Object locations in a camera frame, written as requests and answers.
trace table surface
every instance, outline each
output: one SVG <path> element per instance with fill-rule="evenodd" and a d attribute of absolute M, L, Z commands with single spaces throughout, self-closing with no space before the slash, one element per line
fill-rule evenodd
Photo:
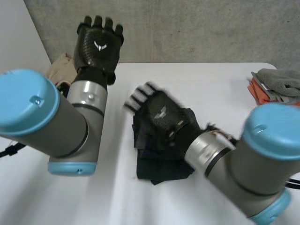
<path fill-rule="evenodd" d="M 60 177 L 47 172 L 48 156 L 30 147 L 0 159 L 0 224 L 4 225 L 233 225 L 252 224 L 202 175 L 153 186 L 136 177 L 132 115 L 123 103 L 147 81 L 194 110 L 201 126 L 214 122 L 239 137 L 256 106 L 247 90 L 251 71 L 266 63 L 119 64 L 108 88 L 96 173 Z M 0 149 L 9 140 L 0 139 Z M 297 224 L 300 191 L 274 224 Z"/>

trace blue end cap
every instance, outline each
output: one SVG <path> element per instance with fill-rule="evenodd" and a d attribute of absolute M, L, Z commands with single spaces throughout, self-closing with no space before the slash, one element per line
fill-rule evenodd
<path fill-rule="evenodd" d="M 54 175 L 88 176 L 94 174 L 97 163 L 92 162 L 50 162 L 48 172 Z"/>
<path fill-rule="evenodd" d="M 276 160 L 300 159 L 300 108 L 266 104 L 248 117 L 243 140 L 257 153 Z"/>
<path fill-rule="evenodd" d="M 273 222 L 277 216 L 284 211 L 291 201 L 291 196 L 287 190 L 266 209 L 258 213 L 257 215 L 250 217 L 253 222 L 258 225 L 267 225 Z"/>
<path fill-rule="evenodd" d="M 0 75 L 0 135 L 21 136 L 45 126 L 56 114 L 60 95 L 40 73 L 17 69 Z"/>

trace beige cloth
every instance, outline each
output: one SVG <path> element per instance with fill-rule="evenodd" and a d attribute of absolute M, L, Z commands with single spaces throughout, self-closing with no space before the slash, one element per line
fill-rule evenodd
<path fill-rule="evenodd" d="M 54 84 L 61 80 L 67 80 L 70 83 L 76 78 L 77 73 L 74 68 L 74 62 L 71 56 L 62 54 L 48 69 L 46 77 Z"/>

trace concrete wall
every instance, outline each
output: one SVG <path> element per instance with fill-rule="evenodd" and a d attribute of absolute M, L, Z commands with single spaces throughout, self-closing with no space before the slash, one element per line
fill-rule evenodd
<path fill-rule="evenodd" d="M 25 0 L 54 61 L 85 15 L 124 26 L 121 62 L 268 62 L 300 68 L 299 0 Z"/>

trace white logo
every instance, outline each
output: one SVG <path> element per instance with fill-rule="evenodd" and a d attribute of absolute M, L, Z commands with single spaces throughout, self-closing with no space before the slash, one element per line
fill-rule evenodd
<path fill-rule="evenodd" d="M 107 47 L 107 45 L 104 45 L 104 46 L 97 45 L 97 43 L 95 41 L 94 41 L 94 44 L 99 51 L 106 49 L 106 47 Z"/>
<path fill-rule="evenodd" d="M 167 114 L 165 113 L 167 108 L 164 106 L 160 111 L 161 113 L 158 113 L 154 118 L 155 119 L 162 119 L 164 118 Z"/>

